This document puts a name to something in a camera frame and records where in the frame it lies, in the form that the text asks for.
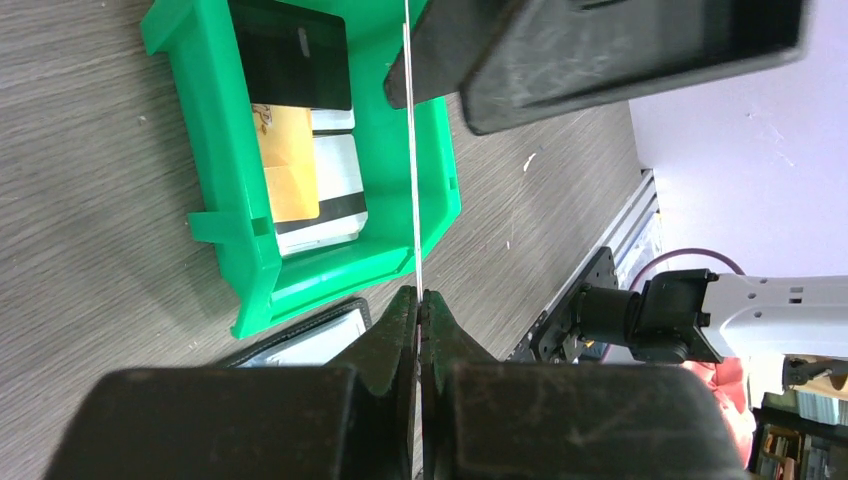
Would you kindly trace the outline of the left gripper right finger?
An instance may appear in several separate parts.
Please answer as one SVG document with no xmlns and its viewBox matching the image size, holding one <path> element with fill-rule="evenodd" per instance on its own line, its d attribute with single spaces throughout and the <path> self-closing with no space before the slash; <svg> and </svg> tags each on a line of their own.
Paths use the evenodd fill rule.
<svg viewBox="0 0 848 480">
<path fill-rule="evenodd" d="M 743 479 L 718 405 L 680 367 L 501 362 L 426 291 L 427 479 Z"/>
</svg>

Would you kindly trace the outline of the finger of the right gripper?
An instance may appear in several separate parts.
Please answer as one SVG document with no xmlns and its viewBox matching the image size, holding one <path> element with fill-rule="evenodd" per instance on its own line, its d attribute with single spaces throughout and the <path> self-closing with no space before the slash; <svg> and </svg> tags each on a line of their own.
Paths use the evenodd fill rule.
<svg viewBox="0 0 848 480">
<path fill-rule="evenodd" d="M 808 1 L 514 1 L 460 88 L 487 135 L 798 60 Z"/>
<path fill-rule="evenodd" d="M 410 52 L 398 53 L 384 80 L 389 105 L 407 106 L 408 79 L 415 104 L 464 88 L 526 5 L 525 1 L 428 1 L 411 31 Z"/>
</svg>

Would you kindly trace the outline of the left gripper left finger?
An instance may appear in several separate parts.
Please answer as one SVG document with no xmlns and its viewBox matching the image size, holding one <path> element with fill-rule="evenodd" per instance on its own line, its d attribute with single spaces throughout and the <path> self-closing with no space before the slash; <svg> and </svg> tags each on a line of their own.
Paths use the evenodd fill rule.
<svg viewBox="0 0 848 480">
<path fill-rule="evenodd" d="M 418 299 L 322 366 L 137 368 L 103 376 L 49 479 L 408 479 Z"/>
</svg>

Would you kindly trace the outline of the thin white credit card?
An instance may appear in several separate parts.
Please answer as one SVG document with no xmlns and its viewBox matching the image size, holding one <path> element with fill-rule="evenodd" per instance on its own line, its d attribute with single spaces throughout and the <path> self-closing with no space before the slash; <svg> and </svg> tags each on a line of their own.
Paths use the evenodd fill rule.
<svg viewBox="0 0 848 480">
<path fill-rule="evenodd" d="M 409 166 L 411 178 L 411 206 L 412 206 L 412 228 L 413 228 L 413 257 L 415 271 L 415 285 L 417 304 L 421 305 L 424 296 L 423 286 L 423 250 L 421 241 L 421 219 L 420 219 L 420 193 L 418 183 L 418 159 L 417 138 L 414 113 L 414 91 L 412 71 L 412 45 L 411 45 L 411 15 L 408 0 L 403 1 L 405 21 L 403 23 L 403 67 L 405 82 L 405 98 L 407 110 L 408 143 L 409 143 Z"/>
</svg>

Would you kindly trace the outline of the black card holder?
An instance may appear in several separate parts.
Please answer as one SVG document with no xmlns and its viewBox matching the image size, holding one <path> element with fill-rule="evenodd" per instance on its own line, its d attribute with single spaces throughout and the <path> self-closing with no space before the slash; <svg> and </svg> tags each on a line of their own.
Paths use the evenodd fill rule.
<svg viewBox="0 0 848 480">
<path fill-rule="evenodd" d="M 323 365 L 372 326 L 368 302 L 354 297 L 214 363 L 223 368 Z"/>
</svg>

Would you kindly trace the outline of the green plastic bin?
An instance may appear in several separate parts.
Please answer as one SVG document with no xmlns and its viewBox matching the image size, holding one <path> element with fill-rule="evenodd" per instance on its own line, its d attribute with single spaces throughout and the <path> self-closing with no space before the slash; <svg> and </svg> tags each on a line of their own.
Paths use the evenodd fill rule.
<svg viewBox="0 0 848 480">
<path fill-rule="evenodd" d="M 188 222 L 214 246 L 222 278 L 241 306 L 237 339 L 263 332 L 344 295 L 413 270 L 407 114 L 383 82 L 402 46 L 403 1 L 310 1 L 346 26 L 357 148 L 368 219 L 352 242 L 282 257 L 229 6 L 156 1 L 141 31 L 149 54 L 168 56 L 204 202 Z M 430 251 L 460 213 L 448 108 L 415 108 L 421 241 Z"/>
</svg>

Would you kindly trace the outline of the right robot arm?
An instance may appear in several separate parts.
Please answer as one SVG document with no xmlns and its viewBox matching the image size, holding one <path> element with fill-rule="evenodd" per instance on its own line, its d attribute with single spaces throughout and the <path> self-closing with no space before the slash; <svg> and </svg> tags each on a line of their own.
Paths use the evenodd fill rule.
<svg viewBox="0 0 848 480">
<path fill-rule="evenodd" d="M 457 93 L 478 136 L 781 66 L 802 52 L 807 1 L 429 1 L 404 17 L 389 104 Z M 601 249 L 525 345 L 572 361 L 584 340 L 637 360 L 719 363 L 847 350 L 847 280 L 668 271 L 639 292 L 606 285 Z"/>
</svg>

